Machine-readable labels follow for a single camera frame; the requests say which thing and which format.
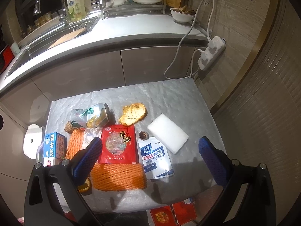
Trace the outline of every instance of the power cord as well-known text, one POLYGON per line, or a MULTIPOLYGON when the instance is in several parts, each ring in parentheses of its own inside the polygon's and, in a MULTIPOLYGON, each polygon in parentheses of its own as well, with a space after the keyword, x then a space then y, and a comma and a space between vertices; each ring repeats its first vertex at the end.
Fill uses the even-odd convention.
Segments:
MULTIPOLYGON (((193 22, 192 22, 192 25, 191 25, 189 31, 188 31, 188 32, 183 36, 183 38, 180 40, 173 61, 171 62, 171 64, 168 66, 168 68, 166 69, 166 71, 165 71, 164 74, 163 74, 163 76, 164 76, 166 79, 168 79, 168 80, 176 80, 176 79, 174 79, 174 78, 169 78, 169 77, 167 77, 167 76, 166 76, 166 73, 167 73, 167 71, 171 68, 171 66, 174 64, 174 62, 175 62, 175 60, 176 60, 176 58, 177 58, 177 56, 178 56, 178 53, 179 53, 180 46, 181 46, 182 42, 183 42, 184 39, 188 36, 188 34, 192 31, 192 29, 193 29, 193 27, 194 27, 194 25, 195 25, 195 22, 196 22, 196 20, 197 20, 198 12, 199 12, 200 7, 201 7, 201 5, 203 4, 203 2, 204 2, 204 0, 201 0, 199 6, 198 6, 198 8, 197 8, 197 11, 196 11, 196 13, 195 13, 195 18, 194 18, 194 20, 193 20, 193 22)), ((208 41, 211 40, 211 38, 210 38, 210 36, 209 36, 209 24, 210 24, 210 21, 211 21, 211 17, 212 17, 212 14, 213 14, 213 10, 214 10, 214 0, 213 0, 212 11, 211 11, 211 14, 210 14, 210 17, 209 17, 208 26, 207 26, 207 39, 208 39, 208 41)), ((193 58, 194 58, 195 53, 198 52, 198 51, 199 51, 199 52, 203 52, 202 50, 197 49, 197 50, 195 50, 194 53, 192 54, 192 59, 191 59, 191 63, 190 63, 190 75, 189 75, 189 76, 186 76, 186 77, 183 77, 183 78, 177 78, 177 79, 191 78, 192 76, 194 76, 194 75, 198 72, 198 70, 196 70, 194 73, 192 73, 193 58)))

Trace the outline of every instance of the blue and white box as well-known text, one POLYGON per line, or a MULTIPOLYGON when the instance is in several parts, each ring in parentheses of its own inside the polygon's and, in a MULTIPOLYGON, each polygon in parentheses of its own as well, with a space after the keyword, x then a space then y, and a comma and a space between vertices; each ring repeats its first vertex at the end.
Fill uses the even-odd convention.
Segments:
POLYGON ((144 171, 147 179, 158 179, 174 175, 166 147, 155 137, 138 139, 144 171))
POLYGON ((60 133, 45 135, 44 141, 44 167, 58 165, 64 160, 65 136, 60 133))

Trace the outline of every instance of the table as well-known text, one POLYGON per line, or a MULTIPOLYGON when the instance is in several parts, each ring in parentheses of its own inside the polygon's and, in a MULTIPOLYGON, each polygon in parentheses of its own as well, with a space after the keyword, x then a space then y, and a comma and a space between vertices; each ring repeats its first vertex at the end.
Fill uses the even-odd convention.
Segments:
MULTIPOLYGON (((51 103, 46 133, 64 131, 70 112, 75 108, 88 108, 97 103, 107 103, 116 120, 122 115, 122 107, 141 102, 147 108, 144 120, 135 124, 136 136, 164 113, 188 134, 188 141, 176 155, 168 151, 174 176, 147 180, 147 188, 128 191, 100 191, 84 196, 94 212, 133 212, 170 205, 201 193, 215 184, 205 162, 198 152, 198 141, 207 136, 217 149, 225 152, 222 138, 210 111, 192 79, 123 86, 63 98, 51 103)), ((55 190, 64 210, 68 205, 58 184, 55 190)))

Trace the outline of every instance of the dish soap bottle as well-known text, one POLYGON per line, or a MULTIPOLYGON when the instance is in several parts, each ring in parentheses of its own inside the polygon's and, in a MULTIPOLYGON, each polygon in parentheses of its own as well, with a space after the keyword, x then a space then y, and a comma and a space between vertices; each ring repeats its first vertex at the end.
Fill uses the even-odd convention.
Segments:
POLYGON ((86 17, 84 0, 67 0, 67 3, 72 22, 86 17))

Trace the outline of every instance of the white bowl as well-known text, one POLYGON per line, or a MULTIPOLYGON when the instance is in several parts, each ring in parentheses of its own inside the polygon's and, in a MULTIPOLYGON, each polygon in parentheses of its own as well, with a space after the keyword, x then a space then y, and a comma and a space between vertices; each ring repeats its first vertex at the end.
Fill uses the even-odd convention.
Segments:
POLYGON ((180 13, 175 11, 176 8, 171 8, 171 15, 172 17, 179 23, 188 23, 190 21, 192 21, 195 16, 194 15, 190 15, 190 14, 186 14, 186 13, 180 13))

